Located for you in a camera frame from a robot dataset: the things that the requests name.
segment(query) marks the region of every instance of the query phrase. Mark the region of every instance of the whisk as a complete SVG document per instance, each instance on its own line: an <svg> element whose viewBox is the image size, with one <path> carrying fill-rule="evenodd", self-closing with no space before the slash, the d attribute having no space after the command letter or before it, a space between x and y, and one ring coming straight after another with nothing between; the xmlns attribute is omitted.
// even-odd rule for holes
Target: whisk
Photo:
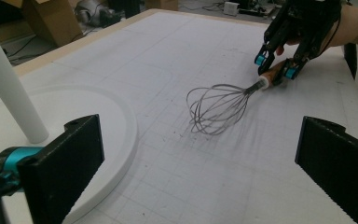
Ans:
<svg viewBox="0 0 358 224"><path fill-rule="evenodd" d="M249 97L266 89L269 79L260 76L257 82L245 89L229 84L217 84L210 88L196 88L186 97L193 125L191 132L217 135L237 123L243 116ZM194 103L191 98L200 97Z"/></svg>

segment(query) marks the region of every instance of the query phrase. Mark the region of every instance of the robotic hand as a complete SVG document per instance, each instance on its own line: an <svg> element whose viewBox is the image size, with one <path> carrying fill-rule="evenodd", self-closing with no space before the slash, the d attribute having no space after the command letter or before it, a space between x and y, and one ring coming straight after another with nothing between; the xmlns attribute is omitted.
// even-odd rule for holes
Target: robotic hand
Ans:
<svg viewBox="0 0 358 224"><path fill-rule="evenodd" d="M279 46L283 46L291 37L299 36L301 39L293 59L284 62L272 84L279 85L282 77L296 78L309 60L320 55L321 48L324 48L323 51L327 48L329 43L325 46L322 43L334 23L338 21L339 24L340 16L340 0L286 0L264 33L264 44L255 57L255 63L259 65L258 74L269 70Z"/></svg>

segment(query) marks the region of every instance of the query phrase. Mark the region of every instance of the white surface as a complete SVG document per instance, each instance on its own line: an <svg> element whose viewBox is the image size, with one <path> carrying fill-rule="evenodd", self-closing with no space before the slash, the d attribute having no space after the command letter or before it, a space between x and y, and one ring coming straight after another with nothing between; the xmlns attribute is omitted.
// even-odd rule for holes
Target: white surface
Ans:
<svg viewBox="0 0 358 224"><path fill-rule="evenodd" d="M1 46L0 98L31 143L41 143L48 138L48 130L36 113Z"/></svg>
<svg viewBox="0 0 358 224"><path fill-rule="evenodd" d="M65 123L87 115L100 115L105 160L64 221L73 223L106 197L129 169L138 140L135 115L121 98L95 87L54 86L31 91L30 96L50 130L49 139L39 146L63 133ZM30 144L0 103L0 151L15 146ZM32 223L23 193L4 197L4 202L12 223Z"/></svg>
<svg viewBox="0 0 358 224"><path fill-rule="evenodd" d="M295 164L303 116L337 122L358 138L358 92L340 49L309 63L295 81L255 93L225 133L189 130L191 89L256 81L264 30L158 13L22 78L29 90L88 83L134 108L135 160L77 224L353 223ZM288 48L280 59L293 53Z"/></svg>

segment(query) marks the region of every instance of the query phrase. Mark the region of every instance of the white circular platform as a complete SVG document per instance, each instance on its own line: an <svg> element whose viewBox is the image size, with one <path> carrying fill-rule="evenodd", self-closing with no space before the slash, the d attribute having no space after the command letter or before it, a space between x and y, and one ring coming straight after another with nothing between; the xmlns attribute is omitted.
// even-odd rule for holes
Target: white circular platform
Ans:
<svg viewBox="0 0 358 224"><path fill-rule="evenodd" d="M48 87L29 95L49 131L48 139L30 144L0 101L0 152L8 147L43 147L64 132L68 121L100 115L105 161L64 221L73 223L106 197L129 169L138 143L135 114L113 93L89 86ZM3 199L11 223L33 223L23 193Z"/></svg>

